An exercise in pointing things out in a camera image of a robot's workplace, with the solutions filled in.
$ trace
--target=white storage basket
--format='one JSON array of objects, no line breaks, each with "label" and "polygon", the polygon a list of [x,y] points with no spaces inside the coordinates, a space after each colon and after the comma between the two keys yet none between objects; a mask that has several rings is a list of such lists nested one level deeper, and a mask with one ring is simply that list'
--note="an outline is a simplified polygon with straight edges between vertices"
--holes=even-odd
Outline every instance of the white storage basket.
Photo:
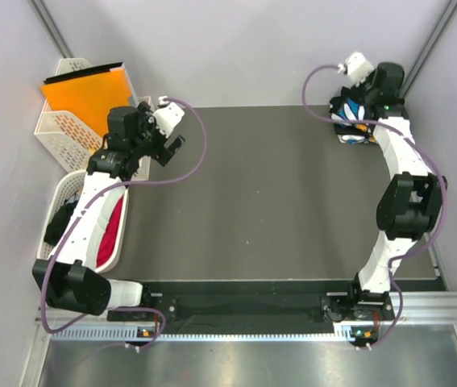
[{"label": "white storage basket", "polygon": [[[49,210],[47,216],[45,217],[45,224],[42,233],[42,238],[40,240],[38,246],[38,252],[36,253],[36,258],[41,260],[46,260],[49,257],[49,254],[52,251],[52,247],[49,246],[47,243],[44,242],[44,235],[45,230],[48,227],[48,224],[51,222],[52,217],[54,214],[65,204],[67,200],[69,200],[77,191],[83,188],[83,183],[85,179],[86,171],[80,170],[76,172],[69,173],[63,179],[60,180],[58,186],[56,187],[55,193],[52,197],[51,205],[49,206]],[[124,193],[123,199],[123,208],[121,210],[121,218],[119,220],[117,236],[115,238],[115,246],[114,250],[112,251],[111,257],[108,261],[101,267],[96,268],[96,273],[104,273],[108,270],[114,268],[117,264],[118,258],[121,253],[121,245],[123,244],[123,234],[124,234],[124,226],[126,223],[126,213],[127,213],[127,206],[128,206],[128,191]]]},{"label": "white storage basket", "polygon": [[[87,69],[90,66],[91,64],[83,58],[62,59],[56,75]],[[141,99],[152,106],[150,98]],[[85,169],[89,157],[102,143],[102,138],[73,113],[66,110],[51,110],[47,101],[36,124],[35,137],[68,173]],[[150,158],[144,157],[132,180],[147,180],[149,163]]]}]

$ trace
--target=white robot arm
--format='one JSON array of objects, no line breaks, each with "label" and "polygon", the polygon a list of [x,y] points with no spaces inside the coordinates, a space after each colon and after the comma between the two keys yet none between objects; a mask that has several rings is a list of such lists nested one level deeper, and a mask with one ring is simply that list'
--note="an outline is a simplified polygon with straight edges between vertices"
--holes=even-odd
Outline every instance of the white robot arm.
[{"label": "white robot arm", "polygon": [[[408,119],[401,116],[389,117],[387,119],[379,119],[379,122],[395,127],[402,132],[404,137],[414,142]],[[420,177],[429,175],[430,170],[425,162],[398,134],[388,131],[384,127],[377,126],[373,132],[373,136],[384,154],[390,179],[402,173],[409,173],[410,175]],[[417,240],[411,238],[398,237],[390,239],[385,231],[380,230],[370,259],[359,272],[361,288],[371,293],[388,292],[390,287],[389,260],[394,256],[403,256],[416,242]],[[393,275],[400,266],[400,263],[400,260],[393,262]]]},{"label": "white robot arm", "polygon": [[[339,69],[351,79],[352,87],[343,87],[341,94],[330,100],[334,129],[338,135],[345,132],[378,143],[391,181],[377,207],[379,235],[368,262],[350,283],[347,296],[324,297],[322,308],[331,321],[360,319],[371,311],[391,319],[392,313],[385,308],[390,305],[390,276],[401,264],[401,260],[391,259],[406,254],[432,231],[442,205],[441,187],[418,152],[405,141],[414,144],[404,99],[399,97],[403,68],[394,63],[374,67],[361,53],[354,52]],[[347,112],[359,122],[348,121]]]},{"label": "white robot arm", "polygon": [[[64,236],[51,254],[60,249],[49,280],[48,305],[96,315],[120,306],[140,305],[142,284],[107,280],[96,274],[98,251],[110,216],[127,189],[119,183],[131,179],[143,156],[161,165],[171,160],[185,140],[178,136],[168,148],[165,143],[183,115],[175,103],[154,113],[145,103],[110,111],[104,141],[107,148],[103,144],[90,157],[79,202],[64,233],[68,237]],[[96,198],[112,185],[118,186]],[[46,260],[36,260],[33,266],[33,276],[41,289],[47,268]]]}]

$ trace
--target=red cloth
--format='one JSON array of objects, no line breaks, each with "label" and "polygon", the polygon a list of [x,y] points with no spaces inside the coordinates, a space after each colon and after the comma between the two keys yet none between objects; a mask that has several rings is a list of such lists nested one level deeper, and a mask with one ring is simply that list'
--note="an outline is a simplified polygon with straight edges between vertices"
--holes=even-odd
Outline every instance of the red cloth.
[{"label": "red cloth", "polygon": [[108,226],[106,226],[105,234],[99,245],[97,260],[98,268],[103,266],[112,256],[112,252],[114,252],[118,225],[121,222],[121,212],[123,211],[123,199],[124,197],[120,198],[115,205],[114,212],[112,212],[112,215],[110,216],[110,221],[108,222]]}]

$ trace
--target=orange folder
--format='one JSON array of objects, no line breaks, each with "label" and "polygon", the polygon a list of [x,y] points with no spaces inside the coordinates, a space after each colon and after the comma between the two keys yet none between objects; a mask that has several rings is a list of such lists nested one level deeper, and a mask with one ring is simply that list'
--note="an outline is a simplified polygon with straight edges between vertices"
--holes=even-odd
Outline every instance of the orange folder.
[{"label": "orange folder", "polygon": [[134,94],[124,67],[42,86],[53,110],[67,110],[103,137],[106,117],[117,106],[135,106]]}]

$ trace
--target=table surface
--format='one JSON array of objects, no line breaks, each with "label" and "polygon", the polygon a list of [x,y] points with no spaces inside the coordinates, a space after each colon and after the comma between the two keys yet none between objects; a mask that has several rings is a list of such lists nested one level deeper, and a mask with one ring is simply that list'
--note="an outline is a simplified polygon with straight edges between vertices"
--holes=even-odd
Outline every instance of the table surface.
[{"label": "table surface", "polygon": [[[376,241],[376,206],[389,183],[380,149],[340,144],[300,106],[198,109],[209,149],[176,185],[131,187],[120,260],[128,280],[349,279]],[[201,130],[186,114],[184,147],[150,178],[197,162]],[[428,253],[398,278],[435,278]]]}]

